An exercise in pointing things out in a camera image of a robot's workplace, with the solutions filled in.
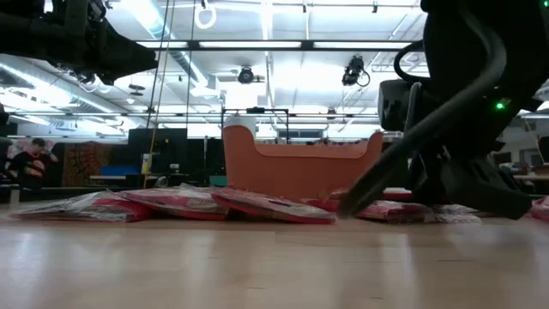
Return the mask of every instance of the security camera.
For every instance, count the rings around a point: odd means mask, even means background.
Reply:
[[[251,67],[244,67],[238,74],[238,82],[241,84],[251,84],[254,81],[254,73],[251,71]]]

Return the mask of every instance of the black hose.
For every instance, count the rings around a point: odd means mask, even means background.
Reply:
[[[423,40],[420,39],[419,41],[413,42],[412,44],[402,48],[401,50],[396,53],[395,61],[393,62],[393,67],[395,69],[395,73],[406,82],[423,82],[427,83],[431,79],[429,77],[423,77],[423,76],[413,76],[401,68],[401,60],[406,54],[409,52],[422,52],[423,51]]]
[[[476,99],[492,89],[504,73],[507,53],[501,38],[478,21],[463,4],[460,6],[459,13],[486,49],[485,68],[467,88],[417,123],[399,142],[382,153],[374,166],[359,179],[341,201],[337,209],[340,218],[355,215],[380,198],[389,181],[388,175],[393,174],[397,168],[396,162],[415,149],[422,148],[455,125],[465,116],[469,106],[476,104]]]

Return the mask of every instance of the red package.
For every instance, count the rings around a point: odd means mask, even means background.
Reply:
[[[144,203],[152,209],[183,218],[225,220],[229,208],[218,205],[211,196],[215,188],[196,188],[189,185],[122,191],[118,194],[130,201]]]
[[[549,197],[533,201],[532,208],[526,216],[542,221],[549,221]]]
[[[376,201],[357,214],[361,219],[383,220],[390,223],[439,222],[479,223],[480,218],[470,214],[472,209],[461,205],[438,205],[433,208],[417,203]]]
[[[310,224],[330,224],[335,221],[335,215],[326,210],[259,193],[223,188],[212,193],[212,197],[219,205],[248,215]]]
[[[400,203],[391,201],[376,201],[357,214],[360,219],[374,219],[388,222],[425,221],[429,213],[426,206],[416,203]]]
[[[146,220],[151,214],[152,210],[142,204],[103,191],[21,209],[9,216],[21,220],[134,222]]]

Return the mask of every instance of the black equipment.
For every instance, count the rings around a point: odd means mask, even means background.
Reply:
[[[238,82],[241,84],[251,84],[254,82],[254,72],[251,71],[251,67],[244,67],[238,74]]]
[[[382,127],[404,137],[385,152],[341,202],[347,218],[382,196],[398,162],[412,157],[407,188],[422,203],[451,201],[522,217],[531,199],[486,157],[549,77],[546,3],[542,0],[422,0],[423,40],[395,57],[401,80],[380,85]],[[431,77],[400,67],[407,52],[425,51]]]
[[[362,74],[368,76],[368,82],[364,85],[359,84],[359,78]],[[370,84],[370,75],[364,70],[364,60],[361,56],[353,56],[353,59],[349,61],[349,65],[345,67],[345,73],[341,78],[343,86],[352,86],[358,84],[361,87],[368,86]]]
[[[128,151],[132,153],[131,165],[140,167],[142,155],[151,150],[152,129],[132,129],[128,133]],[[152,173],[181,173],[187,154],[187,129],[156,129],[153,141]]]
[[[102,0],[0,0],[0,53],[48,61],[83,83],[105,85],[158,65],[147,47],[118,34]]]

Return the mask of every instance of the man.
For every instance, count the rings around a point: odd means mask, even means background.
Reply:
[[[27,151],[19,153],[11,160],[8,170],[16,172],[17,178],[24,186],[39,189],[42,186],[45,166],[57,162],[59,159],[50,151],[45,150],[45,140],[34,138]]]

